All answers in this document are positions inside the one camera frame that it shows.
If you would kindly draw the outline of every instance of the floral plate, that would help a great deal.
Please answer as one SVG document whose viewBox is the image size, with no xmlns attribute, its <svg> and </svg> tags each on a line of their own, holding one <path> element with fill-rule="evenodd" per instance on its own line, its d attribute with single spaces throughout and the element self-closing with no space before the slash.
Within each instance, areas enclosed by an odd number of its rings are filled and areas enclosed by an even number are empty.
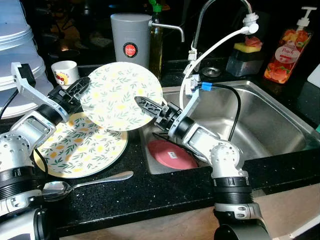
<svg viewBox="0 0 320 240">
<path fill-rule="evenodd" d="M 128 131 L 152 120 L 135 101 L 135 96 L 161 104 L 158 79 L 148 69 L 131 62 L 103 65 L 89 75 L 91 82 L 82 95 L 82 109 L 95 124 L 113 131 Z"/>
<path fill-rule="evenodd" d="M 83 112 L 73 114 L 67 123 L 56 126 L 55 133 L 38 150 L 48 165 L 48 173 L 60 178 L 81 178 L 111 165 L 128 142 L 126 131 L 104 129 Z M 36 152 L 36 164 L 45 167 Z"/>
</svg>

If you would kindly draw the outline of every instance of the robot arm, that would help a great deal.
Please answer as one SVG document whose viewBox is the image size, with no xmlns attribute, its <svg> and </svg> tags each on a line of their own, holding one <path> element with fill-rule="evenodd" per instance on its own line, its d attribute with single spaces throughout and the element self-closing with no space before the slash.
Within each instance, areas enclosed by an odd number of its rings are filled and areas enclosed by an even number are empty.
<svg viewBox="0 0 320 240">
<path fill-rule="evenodd" d="M 58 86 L 46 97 L 30 86 L 35 82 L 27 64 L 12 63 L 11 73 L 20 94 L 39 107 L 0 134 L 0 239 L 56 239 L 47 210 L 41 208 L 44 199 L 30 156 L 58 123 L 78 111 L 90 78 L 80 78 L 66 90 Z"/>
<path fill-rule="evenodd" d="M 168 131 L 171 138 L 179 138 L 181 145 L 211 165 L 214 215 L 220 223 L 214 239 L 270 240 L 260 207 L 253 201 L 248 173 L 242 170 L 244 162 L 240 161 L 238 148 L 188 117 L 198 103 L 198 96 L 197 89 L 183 111 L 171 102 L 161 106 L 141 96 L 136 96 L 135 101 L 155 118 L 157 127 Z"/>
</svg>

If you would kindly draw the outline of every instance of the spoon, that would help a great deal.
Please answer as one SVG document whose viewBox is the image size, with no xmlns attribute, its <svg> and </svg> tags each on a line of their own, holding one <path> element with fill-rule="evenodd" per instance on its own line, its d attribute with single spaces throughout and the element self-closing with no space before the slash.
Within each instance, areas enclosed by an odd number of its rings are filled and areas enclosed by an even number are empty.
<svg viewBox="0 0 320 240">
<path fill-rule="evenodd" d="M 55 201 L 64 199 L 73 189 L 76 189 L 78 187 L 91 185 L 91 184 L 100 184 L 100 183 L 106 183 L 106 182 L 126 180 L 131 178 L 133 175 L 134 175 L 133 171 L 124 171 L 113 176 L 105 177 L 95 181 L 79 183 L 74 186 L 70 186 L 65 181 L 51 181 L 51 182 L 47 182 L 44 185 L 42 190 L 42 195 L 46 202 L 55 202 Z"/>
</svg>

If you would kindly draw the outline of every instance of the countertop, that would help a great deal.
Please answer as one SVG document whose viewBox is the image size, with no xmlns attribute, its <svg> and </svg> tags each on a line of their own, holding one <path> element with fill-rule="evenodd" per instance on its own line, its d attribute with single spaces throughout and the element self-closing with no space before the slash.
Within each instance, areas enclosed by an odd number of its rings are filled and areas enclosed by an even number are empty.
<svg viewBox="0 0 320 240">
<path fill-rule="evenodd" d="M 202 66 L 221 62 L 203 61 Z M 161 85 L 179 86 L 185 66 L 186 61 L 168 62 L 162 71 Z M 83 66 L 79 71 L 85 76 L 96 67 Z M 266 81 L 260 75 L 235 78 L 227 72 L 214 79 L 215 82 L 232 80 L 252 81 L 313 128 L 320 124 L 320 89 L 307 82 L 305 74 L 293 74 L 286 85 Z M 272 194 L 319 183 L 319 158 L 320 148 L 317 148 L 248 160 L 243 169 L 248 171 L 254 190 Z M 124 153 L 110 167 L 92 176 L 64 181 L 74 185 L 128 170 L 134 172 L 130 179 L 80 187 L 64 200 L 47 203 L 58 235 L 74 235 L 214 205 L 211 167 L 159 175 L 148 173 L 138 130 L 129 132 Z M 57 179 L 49 177 L 48 181 Z"/>
</svg>

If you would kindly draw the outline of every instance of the white mug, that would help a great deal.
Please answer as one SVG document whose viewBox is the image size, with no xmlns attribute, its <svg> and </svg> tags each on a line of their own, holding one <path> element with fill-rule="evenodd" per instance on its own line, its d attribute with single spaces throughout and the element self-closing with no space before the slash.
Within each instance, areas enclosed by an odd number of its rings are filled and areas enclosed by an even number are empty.
<svg viewBox="0 0 320 240">
<path fill-rule="evenodd" d="M 75 61 L 58 61 L 51 65 L 51 69 L 56 82 L 63 89 L 67 89 L 79 79 L 78 67 Z"/>
</svg>

